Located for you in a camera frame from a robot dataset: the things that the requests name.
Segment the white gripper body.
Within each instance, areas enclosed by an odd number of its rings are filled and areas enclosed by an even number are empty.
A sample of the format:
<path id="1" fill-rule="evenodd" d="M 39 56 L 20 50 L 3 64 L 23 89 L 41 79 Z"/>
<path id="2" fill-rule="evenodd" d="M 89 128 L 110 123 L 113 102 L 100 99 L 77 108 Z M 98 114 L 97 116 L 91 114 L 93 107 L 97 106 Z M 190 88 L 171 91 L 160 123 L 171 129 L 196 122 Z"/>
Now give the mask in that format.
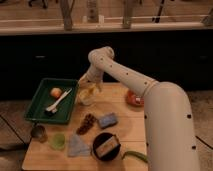
<path id="1" fill-rule="evenodd" d="M 90 66 L 86 73 L 79 79 L 81 88 L 87 88 L 94 85 L 99 91 L 102 90 L 104 72 L 94 66 Z"/>

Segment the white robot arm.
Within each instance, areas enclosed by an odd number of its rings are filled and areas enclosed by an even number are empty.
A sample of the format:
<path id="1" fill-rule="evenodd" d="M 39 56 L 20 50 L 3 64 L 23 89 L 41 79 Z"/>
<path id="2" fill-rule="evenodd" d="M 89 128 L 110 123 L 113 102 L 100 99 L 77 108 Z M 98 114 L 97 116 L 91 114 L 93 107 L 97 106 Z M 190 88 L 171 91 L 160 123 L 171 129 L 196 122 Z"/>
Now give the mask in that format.
<path id="1" fill-rule="evenodd" d="M 185 91 L 114 61 L 109 47 L 89 52 L 81 83 L 100 83 L 105 73 L 144 99 L 149 171 L 200 171 L 191 104 Z"/>

